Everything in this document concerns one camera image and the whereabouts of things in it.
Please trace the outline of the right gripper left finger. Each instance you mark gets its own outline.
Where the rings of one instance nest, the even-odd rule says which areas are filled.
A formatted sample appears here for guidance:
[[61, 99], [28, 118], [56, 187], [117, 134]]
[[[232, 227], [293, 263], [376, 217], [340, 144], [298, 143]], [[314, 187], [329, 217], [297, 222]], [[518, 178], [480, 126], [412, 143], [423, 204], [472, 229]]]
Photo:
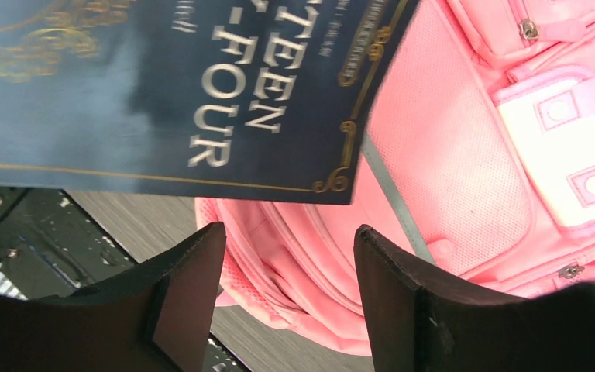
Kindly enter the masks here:
[[66, 297], [0, 295], [0, 371], [200, 371], [224, 252], [213, 222]]

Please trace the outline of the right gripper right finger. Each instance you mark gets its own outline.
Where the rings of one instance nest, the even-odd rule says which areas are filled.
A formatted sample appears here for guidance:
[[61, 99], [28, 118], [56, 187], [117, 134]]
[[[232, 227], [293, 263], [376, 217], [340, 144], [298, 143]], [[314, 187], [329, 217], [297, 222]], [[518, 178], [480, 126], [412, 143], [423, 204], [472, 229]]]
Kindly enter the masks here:
[[595, 371], [595, 282], [520, 298], [450, 274], [367, 225], [354, 257], [377, 371]]

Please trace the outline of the pink student backpack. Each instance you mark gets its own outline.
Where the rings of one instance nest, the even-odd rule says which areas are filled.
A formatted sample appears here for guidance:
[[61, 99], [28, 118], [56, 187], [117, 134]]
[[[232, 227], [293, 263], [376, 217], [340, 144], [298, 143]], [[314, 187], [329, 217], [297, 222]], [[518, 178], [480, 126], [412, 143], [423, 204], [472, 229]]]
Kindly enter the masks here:
[[199, 198], [227, 232], [219, 306], [371, 354], [362, 224], [474, 284], [595, 281], [595, 1], [423, 1], [366, 127], [350, 205]]

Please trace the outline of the blue grey book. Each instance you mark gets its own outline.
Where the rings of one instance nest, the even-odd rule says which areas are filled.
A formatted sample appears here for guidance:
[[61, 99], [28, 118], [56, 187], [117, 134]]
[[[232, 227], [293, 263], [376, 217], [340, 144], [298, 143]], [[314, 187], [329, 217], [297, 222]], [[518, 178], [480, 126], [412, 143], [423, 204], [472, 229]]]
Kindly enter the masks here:
[[0, 1], [0, 185], [348, 205], [415, 1]]

